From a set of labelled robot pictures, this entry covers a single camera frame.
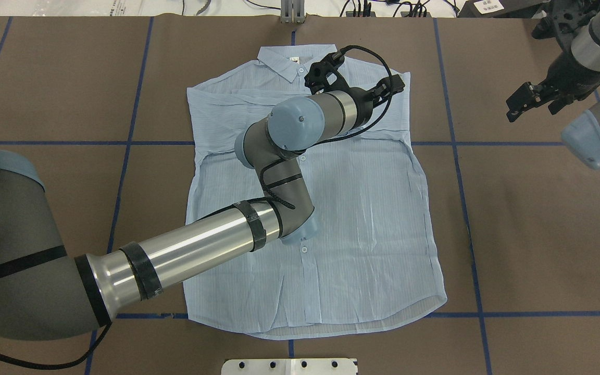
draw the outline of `button-up shirt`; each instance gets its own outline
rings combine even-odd
[[[187,223],[262,196],[256,173],[235,156],[235,137],[279,102],[309,95],[310,65],[335,51],[262,47],[257,60],[187,89],[196,163]],[[340,73],[365,89],[386,76],[383,67],[348,57]],[[402,78],[404,92],[371,130],[298,158],[321,232],[269,243],[186,280],[191,320],[264,339],[304,339],[397,328],[446,302],[427,181],[410,147],[410,74]]]

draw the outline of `white bracket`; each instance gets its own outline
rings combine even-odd
[[[281,23],[305,23],[305,0],[281,0]]]
[[[353,358],[227,360],[221,375],[358,375]]]

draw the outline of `blue joint cap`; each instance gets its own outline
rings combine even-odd
[[[600,125],[590,110],[561,131],[566,147],[591,169],[600,169]]]
[[[297,151],[318,142],[326,128],[323,110],[308,97],[293,97],[277,104],[267,117],[270,138],[280,148]]]
[[[243,166],[248,169],[254,169],[252,164],[247,160],[247,156],[245,156],[245,135],[247,135],[247,130],[249,130],[249,128],[243,130],[235,138],[235,156],[240,160],[240,163],[242,163]]]
[[[31,164],[31,161],[20,154],[0,149],[0,169],[31,178],[31,180],[36,181],[45,191],[45,185],[43,185],[43,181],[41,181],[39,174],[36,172],[34,164]]]
[[[316,209],[314,209],[309,218],[297,230],[281,238],[281,243],[284,245],[299,244],[300,241],[309,240],[319,232],[321,232],[319,230],[319,219],[317,218]]]

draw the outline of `shirt collar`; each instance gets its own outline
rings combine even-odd
[[[265,66],[279,74],[289,83],[297,76],[304,76],[311,64],[320,61],[328,53],[336,52],[334,44],[312,44],[312,45],[286,45],[279,47],[261,47],[258,59]],[[298,64],[290,60],[291,57],[310,57],[304,64]]]

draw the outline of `cable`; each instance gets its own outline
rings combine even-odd
[[[207,0],[205,2],[205,5],[203,5],[202,8],[198,9],[198,12],[196,12],[196,15],[200,15],[200,14],[202,14],[202,12],[205,12],[207,10],[207,8],[210,7],[210,4],[212,4],[212,0]]]
[[[252,0],[245,0],[245,2],[252,4],[252,5],[256,5],[257,7],[261,7],[261,8],[265,8],[265,9],[276,9],[276,10],[281,10],[280,7],[269,7],[267,5],[261,5],[261,4],[257,4],[252,2]]]
[[[287,202],[287,201],[281,199],[277,194],[275,194],[274,192],[272,192],[272,190],[267,186],[267,184],[264,181],[265,172],[267,172],[268,169],[273,168],[277,164],[283,163],[284,161],[286,161],[286,160],[285,159],[279,159],[279,160],[275,161],[274,163],[271,163],[268,166],[265,166],[264,168],[262,168],[260,170],[260,174],[259,174],[259,183],[260,183],[260,187],[262,187],[262,189],[264,190],[264,192],[266,192],[267,194],[269,194],[272,197],[272,199],[276,200],[276,202],[279,202],[279,204],[281,204],[282,206],[284,206],[284,207],[286,207],[288,209],[295,209],[295,206],[293,204],[291,204],[290,202]]]
[[[450,5],[451,8],[453,8],[453,11],[455,12],[455,17],[457,17],[457,14],[460,12],[460,9],[457,7],[457,3],[455,2],[455,0],[453,0],[453,2],[451,3],[450,0],[443,0],[444,3],[447,3],[448,5]]]
[[[86,360],[94,352],[96,347],[101,343],[101,341],[103,341],[103,338],[105,337],[105,334],[108,333],[108,330],[110,329],[111,325],[112,325],[112,323],[108,323],[105,326],[105,328],[103,328],[103,331],[98,336],[98,339],[96,339],[94,344],[92,344],[92,346],[90,346],[90,349],[88,349],[88,351],[86,351],[85,354],[83,354],[83,356],[81,356],[80,358],[78,358],[75,361],[62,363],[60,365],[44,365],[41,363],[33,363],[31,361],[19,360],[17,358],[6,356],[2,353],[0,353],[0,361],[2,361],[3,363],[8,363],[10,365],[15,365],[15,366],[24,367],[24,368],[31,368],[33,370],[62,370],[64,368],[74,367],[76,365],[80,365],[80,363],[82,363],[84,360]]]
[[[344,14],[344,10],[346,9],[346,6],[348,5],[348,2],[350,2],[351,0],[346,0],[346,3],[344,3],[344,6],[342,7],[342,11],[340,12],[340,17]]]
[[[393,17],[395,17],[397,15],[397,11],[399,10],[399,8],[402,7],[402,5],[409,5],[409,14],[411,13],[412,7],[414,6],[410,2],[401,2],[395,9],[395,12],[393,13]]]
[[[378,53],[376,53],[376,52],[374,52],[374,51],[372,51],[370,49],[367,49],[365,47],[359,46],[359,45],[348,45],[348,46],[342,48],[340,50],[340,52],[343,53],[343,54],[346,54],[348,51],[350,51],[352,49],[358,49],[358,50],[360,50],[362,52],[367,52],[370,55],[374,56],[377,60],[379,60],[379,62],[381,63],[381,65],[385,68],[385,72],[388,73],[388,79],[390,80],[390,82],[393,81],[393,74],[390,72],[390,68],[388,67],[388,64],[386,64],[386,62],[383,59],[383,57],[379,56]],[[323,140],[323,141],[321,141],[319,143],[316,143],[315,145],[320,145],[320,144],[323,144],[323,143],[330,143],[330,142],[337,142],[337,141],[342,141],[342,140],[348,140],[348,138],[355,137],[357,135],[365,133],[365,131],[367,131],[367,130],[370,130],[374,125],[376,125],[377,123],[379,123],[379,121],[381,121],[381,119],[383,118],[383,116],[385,116],[385,113],[388,112],[388,108],[390,107],[390,101],[391,101],[391,99],[392,99],[392,95],[388,96],[388,99],[386,99],[385,107],[384,107],[383,111],[381,112],[381,114],[377,117],[376,120],[374,120],[374,122],[372,122],[371,124],[369,124],[365,128],[362,128],[362,129],[360,129],[359,131],[356,131],[353,134],[345,135],[343,137],[330,138],[328,140]]]

